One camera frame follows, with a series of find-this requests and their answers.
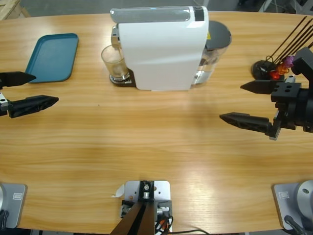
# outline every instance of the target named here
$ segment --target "wooden table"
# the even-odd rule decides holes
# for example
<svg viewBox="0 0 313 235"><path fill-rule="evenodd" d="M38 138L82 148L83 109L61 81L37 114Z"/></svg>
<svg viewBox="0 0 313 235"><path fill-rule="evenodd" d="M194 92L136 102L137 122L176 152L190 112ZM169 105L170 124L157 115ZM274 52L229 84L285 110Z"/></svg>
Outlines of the wooden table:
<svg viewBox="0 0 313 235"><path fill-rule="evenodd" d="M211 12L232 44L206 84L182 92L111 84L100 58L114 25L107 14L1 21L0 71L24 71L43 35L79 36L69 80L3 90L11 100L60 98L37 114L0 117L0 181L28 185L20 227L109 233L121 205L111 196L126 181L148 179L171 183L175 231L279 229L271 186L313 178L312 134L283 129L270 141L219 114L273 117L269 95L239 87L302 17Z"/></svg>

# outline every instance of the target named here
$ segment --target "machine lid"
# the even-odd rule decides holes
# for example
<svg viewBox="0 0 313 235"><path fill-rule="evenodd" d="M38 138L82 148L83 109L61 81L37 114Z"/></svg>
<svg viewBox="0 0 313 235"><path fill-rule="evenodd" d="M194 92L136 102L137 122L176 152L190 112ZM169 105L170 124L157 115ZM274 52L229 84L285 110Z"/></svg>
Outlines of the machine lid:
<svg viewBox="0 0 313 235"><path fill-rule="evenodd" d="M206 40L205 47L208 50L221 49L231 43L231 34L228 28L217 21L209 21L210 39Z"/></svg>
<svg viewBox="0 0 313 235"><path fill-rule="evenodd" d="M112 20L117 23L182 22L190 19L187 6L113 8Z"/></svg>

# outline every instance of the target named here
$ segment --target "metal mounting plate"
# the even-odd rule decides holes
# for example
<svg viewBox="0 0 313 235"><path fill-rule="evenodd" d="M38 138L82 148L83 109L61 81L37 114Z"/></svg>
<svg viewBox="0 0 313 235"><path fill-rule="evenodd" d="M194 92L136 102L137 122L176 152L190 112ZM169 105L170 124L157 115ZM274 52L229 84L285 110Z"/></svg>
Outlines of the metal mounting plate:
<svg viewBox="0 0 313 235"><path fill-rule="evenodd" d="M1 186L3 190L1 209L9 212L6 227L12 229L20 222L27 186L18 184L1 184Z"/></svg>
<svg viewBox="0 0 313 235"><path fill-rule="evenodd" d="M155 184L155 200L170 201L171 186L168 181L154 181ZM125 200L136 202L138 200L140 181L128 181L125 184Z"/></svg>
<svg viewBox="0 0 313 235"><path fill-rule="evenodd" d="M296 190L298 183L274 185L274 197L278 209L279 220L282 227L291 230L292 227L284 220L286 215L290 215L294 221L303 227L300 214L297 209Z"/></svg>

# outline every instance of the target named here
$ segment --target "paper sticker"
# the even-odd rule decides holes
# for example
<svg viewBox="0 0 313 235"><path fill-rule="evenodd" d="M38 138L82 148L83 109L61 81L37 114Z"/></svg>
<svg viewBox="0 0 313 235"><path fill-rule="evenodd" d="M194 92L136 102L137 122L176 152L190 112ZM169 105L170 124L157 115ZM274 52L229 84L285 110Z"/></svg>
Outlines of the paper sticker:
<svg viewBox="0 0 313 235"><path fill-rule="evenodd" d="M122 185L118 188L118 190L115 192L115 195L112 195L111 197L121 197L124 194L125 186Z"/></svg>
<svg viewBox="0 0 313 235"><path fill-rule="evenodd" d="M289 198L289 193L288 192L279 192L278 195L279 195L280 199L287 199L287 198Z"/></svg>
<svg viewBox="0 0 313 235"><path fill-rule="evenodd" d="M13 194L13 200L22 200L23 199L23 194L22 193L14 193Z"/></svg>

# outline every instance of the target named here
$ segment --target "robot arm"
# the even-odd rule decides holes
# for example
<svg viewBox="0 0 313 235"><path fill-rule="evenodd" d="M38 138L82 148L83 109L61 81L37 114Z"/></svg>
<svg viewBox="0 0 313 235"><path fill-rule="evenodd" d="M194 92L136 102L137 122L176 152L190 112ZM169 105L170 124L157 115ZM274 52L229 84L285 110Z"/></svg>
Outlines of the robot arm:
<svg viewBox="0 0 313 235"><path fill-rule="evenodd" d="M24 72L1 72L0 73L0 90L3 87L20 86L34 80L36 77ZM7 115L16 118L44 110L54 105L59 98L38 95L28 97L23 100L10 101L6 99L0 91L0 116Z"/></svg>
<svg viewBox="0 0 313 235"><path fill-rule="evenodd" d="M301 88L301 83L295 83L294 75L285 82L255 80L241 86L253 93L270 94L278 108L273 124L268 118L241 113L223 114L220 118L239 128L262 132L271 140L277 139L281 128L295 130L296 126L302 126L303 131L313 133L313 53L309 48L304 47L296 53L292 71L302 73L308 79L308 89Z"/></svg>

